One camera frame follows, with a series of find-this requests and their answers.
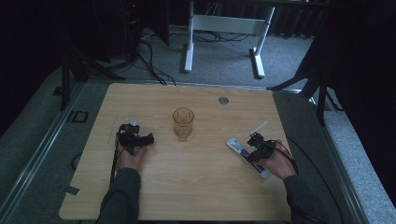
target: tabletop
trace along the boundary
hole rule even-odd
[[[186,142],[174,133],[179,107],[194,113]],[[70,183],[80,192],[66,194],[61,218],[99,216],[125,119],[142,120],[139,134],[155,138],[140,169],[140,220],[290,220],[283,182],[263,179],[225,144],[234,137],[252,151],[246,136],[267,121],[258,133],[289,148],[271,92],[136,84],[109,86]]]

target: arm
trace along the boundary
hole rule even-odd
[[[98,224],[137,223],[139,215],[140,175],[137,172],[146,147],[135,156],[119,146],[117,175],[102,200]]]
[[[271,174],[283,180],[287,201],[291,210],[291,223],[327,223],[328,214],[323,202],[308,187],[305,181],[297,176],[293,165],[282,153],[274,150],[271,158],[257,161]]]

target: black cloth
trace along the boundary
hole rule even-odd
[[[327,223],[328,215],[323,203],[305,181],[297,175],[284,179],[292,223]],[[114,182],[102,200],[99,224],[137,223],[139,214],[140,175],[130,168],[117,172]],[[315,222],[310,217],[323,222]]]

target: white stand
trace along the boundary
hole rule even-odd
[[[253,57],[256,62],[257,75],[265,77],[262,66],[262,45],[268,33],[268,28],[271,24],[271,19],[274,14],[274,7],[271,7],[271,12],[267,15],[265,20],[252,20],[231,17],[194,15],[194,3],[190,1],[190,19],[189,19],[189,44],[187,46],[186,64],[184,70],[191,72],[192,68],[192,54],[194,53],[193,31],[205,30],[224,33],[237,33],[245,35],[259,35],[259,44],[257,48],[253,48]]]

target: glass cup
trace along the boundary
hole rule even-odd
[[[181,107],[174,112],[174,129],[178,141],[186,142],[187,136],[192,132],[194,113],[186,107]]]

